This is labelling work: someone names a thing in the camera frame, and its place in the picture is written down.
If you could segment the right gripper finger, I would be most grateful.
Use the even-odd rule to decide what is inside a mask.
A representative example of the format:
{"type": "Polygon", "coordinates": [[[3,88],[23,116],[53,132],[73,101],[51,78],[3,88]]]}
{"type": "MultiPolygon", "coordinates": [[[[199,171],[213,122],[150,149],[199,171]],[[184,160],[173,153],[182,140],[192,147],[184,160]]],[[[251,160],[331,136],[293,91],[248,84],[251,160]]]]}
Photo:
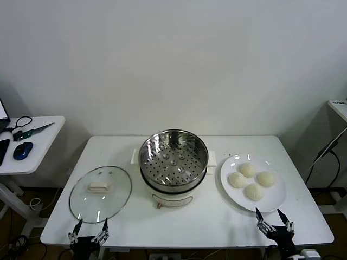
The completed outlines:
{"type": "Polygon", "coordinates": [[[280,216],[281,221],[285,224],[287,231],[294,231],[293,222],[290,222],[287,216],[280,209],[277,209],[277,212],[280,216]]]}
{"type": "Polygon", "coordinates": [[[262,233],[274,232],[274,227],[265,222],[262,214],[260,213],[257,207],[255,208],[255,212],[257,219],[257,227],[259,228],[259,230],[262,233]]]}

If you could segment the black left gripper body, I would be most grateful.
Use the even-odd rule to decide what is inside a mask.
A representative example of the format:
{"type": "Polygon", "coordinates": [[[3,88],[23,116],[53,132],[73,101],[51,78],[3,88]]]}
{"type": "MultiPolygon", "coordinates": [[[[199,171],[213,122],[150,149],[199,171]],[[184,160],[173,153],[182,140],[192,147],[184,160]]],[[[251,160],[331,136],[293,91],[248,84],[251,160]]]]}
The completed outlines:
{"type": "Polygon", "coordinates": [[[100,249],[102,235],[77,237],[70,235],[70,249],[73,254],[91,254],[100,249]]]}

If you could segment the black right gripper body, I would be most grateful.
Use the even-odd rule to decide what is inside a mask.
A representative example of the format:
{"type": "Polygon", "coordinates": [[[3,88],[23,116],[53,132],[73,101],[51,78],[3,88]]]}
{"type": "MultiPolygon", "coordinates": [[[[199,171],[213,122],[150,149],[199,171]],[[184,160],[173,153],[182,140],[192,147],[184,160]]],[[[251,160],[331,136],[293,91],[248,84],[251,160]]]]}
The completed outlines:
{"type": "Polygon", "coordinates": [[[275,231],[269,231],[267,238],[276,242],[281,254],[295,254],[295,245],[292,240],[293,231],[288,231],[286,226],[272,226],[275,231]]]}

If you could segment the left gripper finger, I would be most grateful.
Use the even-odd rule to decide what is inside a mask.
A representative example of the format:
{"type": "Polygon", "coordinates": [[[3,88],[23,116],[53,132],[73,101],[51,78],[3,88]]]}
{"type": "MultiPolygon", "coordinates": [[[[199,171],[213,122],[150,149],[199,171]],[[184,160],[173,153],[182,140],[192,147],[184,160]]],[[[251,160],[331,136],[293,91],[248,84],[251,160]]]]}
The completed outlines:
{"type": "Polygon", "coordinates": [[[108,237],[108,218],[106,218],[102,230],[92,239],[92,243],[105,243],[108,237]]]}
{"type": "Polygon", "coordinates": [[[83,223],[83,219],[80,219],[79,222],[75,225],[73,231],[68,234],[68,238],[69,238],[71,243],[77,243],[78,242],[78,233],[80,231],[82,223],[83,223]]]}

